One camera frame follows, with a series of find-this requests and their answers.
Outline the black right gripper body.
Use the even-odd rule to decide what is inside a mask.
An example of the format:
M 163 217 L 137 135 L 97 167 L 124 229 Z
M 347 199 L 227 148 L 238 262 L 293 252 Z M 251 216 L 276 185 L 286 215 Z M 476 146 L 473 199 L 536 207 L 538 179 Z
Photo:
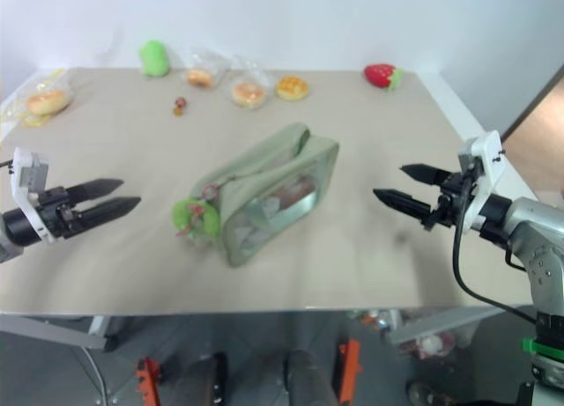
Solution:
M 432 180 L 432 185 L 440 189 L 440 195 L 435 209 L 423 218 L 423 227 L 430 231 L 436 225 L 451 227 L 456 225 L 467 209 L 463 201 L 469 203 L 473 199 L 471 191 L 475 187 L 475 180 L 470 173 L 450 173 L 439 170 Z

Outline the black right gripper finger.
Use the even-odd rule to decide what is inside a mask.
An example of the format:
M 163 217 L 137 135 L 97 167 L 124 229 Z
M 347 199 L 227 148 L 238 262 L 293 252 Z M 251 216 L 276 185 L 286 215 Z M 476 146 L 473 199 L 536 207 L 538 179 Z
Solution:
M 374 188 L 373 193 L 378 200 L 389 208 L 416 218 L 421 224 L 432 222 L 432 209 L 427 203 L 395 189 Z
M 430 185 L 441 186 L 449 177 L 450 172 L 426 164 L 409 164 L 400 167 L 415 181 Z

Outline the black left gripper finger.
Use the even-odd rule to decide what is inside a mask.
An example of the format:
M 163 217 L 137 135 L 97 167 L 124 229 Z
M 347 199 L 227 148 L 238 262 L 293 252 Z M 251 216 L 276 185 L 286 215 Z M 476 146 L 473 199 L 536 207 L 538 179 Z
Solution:
M 123 184 L 123 180 L 101 178 L 66 189 L 72 203 L 92 201 L 107 196 Z
M 83 228 L 94 228 L 129 214 L 141 202 L 138 196 L 117 197 L 99 203 L 79 213 L 79 223 Z

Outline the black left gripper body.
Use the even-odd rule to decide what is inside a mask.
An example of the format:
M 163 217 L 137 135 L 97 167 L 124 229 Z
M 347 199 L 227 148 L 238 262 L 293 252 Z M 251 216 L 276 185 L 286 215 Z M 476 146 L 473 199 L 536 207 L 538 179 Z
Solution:
M 39 193 L 37 211 L 56 239 L 68 239 L 86 231 L 83 214 L 75 210 L 85 200 L 83 186 L 56 187 Z

